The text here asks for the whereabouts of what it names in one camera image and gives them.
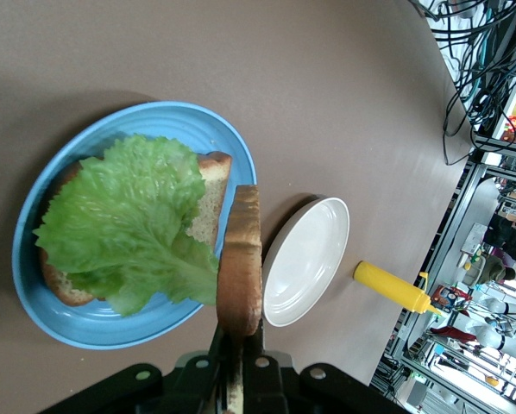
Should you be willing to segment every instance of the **table surface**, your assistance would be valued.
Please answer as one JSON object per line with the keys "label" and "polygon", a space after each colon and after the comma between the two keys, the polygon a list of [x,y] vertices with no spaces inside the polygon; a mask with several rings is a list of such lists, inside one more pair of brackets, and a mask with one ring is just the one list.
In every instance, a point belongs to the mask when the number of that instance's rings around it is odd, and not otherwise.
{"label": "table surface", "polygon": [[[100,117],[154,100],[194,102],[248,143],[265,245],[311,194],[340,197],[349,243],[316,306],[266,346],[300,370],[332,363],[368,383],[400,313],[352,279],[368,260],[413,281],[463,170],[444,164],[454,86],[425,20],[404,1],[0,1],[0,412],[35,412],[136,363],[164,373],[209,345],[213,307],[133,348],[57,342],[29,319],[12,234],[38,173]],[[463,113],[458,108],[453,124]],[[449,138],[455,160],[468,128]]]}

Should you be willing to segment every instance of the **white ceramic plate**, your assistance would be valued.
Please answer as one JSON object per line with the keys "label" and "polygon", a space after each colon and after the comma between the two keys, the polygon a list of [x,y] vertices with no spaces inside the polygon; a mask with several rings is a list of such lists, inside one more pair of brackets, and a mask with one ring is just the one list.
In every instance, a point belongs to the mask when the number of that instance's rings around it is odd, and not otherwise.
{"label": "white ceramic plate", "polygon": [[350,219],[340,198],[313,201],[292,216],[264,260],[264,316],[273,326],[299,320],[324,294],[343,258]]}

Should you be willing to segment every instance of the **toast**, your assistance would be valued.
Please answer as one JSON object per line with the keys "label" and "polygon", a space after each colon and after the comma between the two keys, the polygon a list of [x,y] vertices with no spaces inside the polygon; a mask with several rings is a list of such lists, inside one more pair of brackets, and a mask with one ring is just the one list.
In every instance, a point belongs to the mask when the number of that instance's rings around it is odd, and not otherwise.
{"label": "toast", "polygon": [[[212,247],[216,245],[219,217],[222,211],[223,199],[227,189],[231,170],[231,156],[221,152],[198,156],[198,169],[205,181],[205,194],[198,201],[199,214],[187,230],[199,242]],[[60,192],[60,188],[73,179],[81,169],[79,162],[68,166],[50,188],[52,196]],[[68,306],[88,304],[94,297],[85,291],[74,289],[67,273],[47,264],[47,252],[40,248],[40,266],[49,289],[55,296]]]}
{"label": "toast", "polygon": [[256,185],[239,185],[231,206],[217,276],[217,321],[235,342],[261,319],[260,201]]}

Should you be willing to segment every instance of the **green lettuce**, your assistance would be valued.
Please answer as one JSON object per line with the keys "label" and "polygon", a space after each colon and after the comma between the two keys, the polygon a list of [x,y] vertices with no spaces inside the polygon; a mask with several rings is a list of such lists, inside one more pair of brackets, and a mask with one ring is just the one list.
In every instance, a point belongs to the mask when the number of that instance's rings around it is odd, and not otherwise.
{"label": "green lettuce", "polygon": [[48,263],[123,316],[156,292],[215,304],[217,258],[186,234],[205,194],[197,155],[176,140],[134,135],[80,162],[34,231]]}

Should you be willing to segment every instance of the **yellow squeeze bottle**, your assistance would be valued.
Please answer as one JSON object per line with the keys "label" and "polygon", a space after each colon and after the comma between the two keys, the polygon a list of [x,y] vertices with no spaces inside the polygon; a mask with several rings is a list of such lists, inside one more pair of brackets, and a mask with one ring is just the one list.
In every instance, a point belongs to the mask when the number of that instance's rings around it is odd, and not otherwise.
{"label": "yellow squeeze bottle", "polygon": [[[420,273],[419,275],[424,278],[427,277],[427,273]],[[431,305],[431,297],[424,291],[366,261],[361,261],[358,264],[354,271],[354,280],[370,287],[411,312],[425,313],[430,311],[442,315],[437,308]]]}

